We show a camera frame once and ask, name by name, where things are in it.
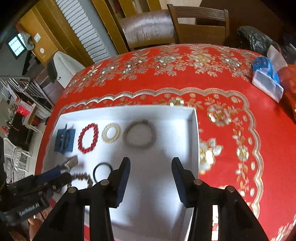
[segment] tablecloth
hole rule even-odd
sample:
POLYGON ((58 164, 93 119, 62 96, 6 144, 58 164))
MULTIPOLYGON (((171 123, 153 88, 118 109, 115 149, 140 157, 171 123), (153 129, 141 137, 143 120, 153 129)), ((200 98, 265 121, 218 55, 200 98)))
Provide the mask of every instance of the tablecloth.
POLYGON ((251 84, 258 54, 209 44, 137 50, 77 73, 48 121, 36 174, 42 172, 50 136, 63 113, 89 108, 162 104, 197 110, 200 179, 233 185, 269 239, 283 240, 295 225, 296 127, 284 110, 251 84))

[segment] red bracelet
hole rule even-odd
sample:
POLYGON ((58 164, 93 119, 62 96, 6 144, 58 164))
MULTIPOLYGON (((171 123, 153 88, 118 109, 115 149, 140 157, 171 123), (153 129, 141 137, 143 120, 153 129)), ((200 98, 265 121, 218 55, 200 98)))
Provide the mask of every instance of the red bracelet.
POLYGON ((88 153, 90 151, 93 151, 94 150, 94 147, 96 146, 96 143, 98 142, 98 136, 99 136, 98 125, 97 124, 94 124, 94 123, 89 124, 87 127, 85 127, 85 128, 82 129, 82 132, 79 135, 79 138, 78 138, 78 149, 83 154, 88 153), (84 148, 82 146, 82 138, 83 138, 85 132, 87 130, 89 130, 90 128, 92 128, 92 127, 94 128, 94 139, 93 139, 93 142, 92 142, 92 144, 91 144, 91 146, 89 148, 84 148))

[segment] white slatted panel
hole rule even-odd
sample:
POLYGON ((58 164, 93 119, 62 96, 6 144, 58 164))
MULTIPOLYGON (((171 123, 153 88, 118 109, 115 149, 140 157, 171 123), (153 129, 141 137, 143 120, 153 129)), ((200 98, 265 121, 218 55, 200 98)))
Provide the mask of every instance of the white slatted panel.
POLYGON ((96 63, 110 57, 98 33, 77 0, 56 0, 71 28, 96 63))

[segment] wooden chair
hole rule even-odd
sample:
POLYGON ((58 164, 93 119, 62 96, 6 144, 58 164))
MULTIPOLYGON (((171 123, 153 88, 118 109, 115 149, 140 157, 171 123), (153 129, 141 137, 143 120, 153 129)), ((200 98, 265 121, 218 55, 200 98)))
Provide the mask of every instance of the wooden chair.
POLYGON ((119 19, 118 22, 131 51, 177 41, 168 10, 137 14, 119 19))
POLYGON ((216 44, 224 45, 229 35, 229 17, 227 10, 205 7, 183 7, 167 4, 180 44, 216 44), (178 18, 196 18, 197 23, 178 23, 178 18), (225 23, 225 26, 212 26, 213 22, 225 23))

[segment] metal bolt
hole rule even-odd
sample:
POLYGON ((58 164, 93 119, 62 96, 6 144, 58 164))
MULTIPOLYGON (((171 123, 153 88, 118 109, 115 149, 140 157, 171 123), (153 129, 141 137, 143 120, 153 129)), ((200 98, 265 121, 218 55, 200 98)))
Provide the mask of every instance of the metal bolt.
POLYGON ((110 182, 107 179, 101 181, 101 185, 107 186, 110 182))
POLYGON ((68 189, 68 192, 69 192, 69 193, 74 193, 74 192, 76 192, 76 188, 75 188, 75 187, 70 187, 70 188, 68 189))
POLYGON ((235 191, 235 188, 233 186, 228 186, 227 187, 227 190, 230 191, 230 192, 234 192, 235 191))
POLYGON ((194 181, 193 181, 193 183, 195 184, 195 185, 202 185, 202 180, 200 180, 200 179, 195 179, 194 181))

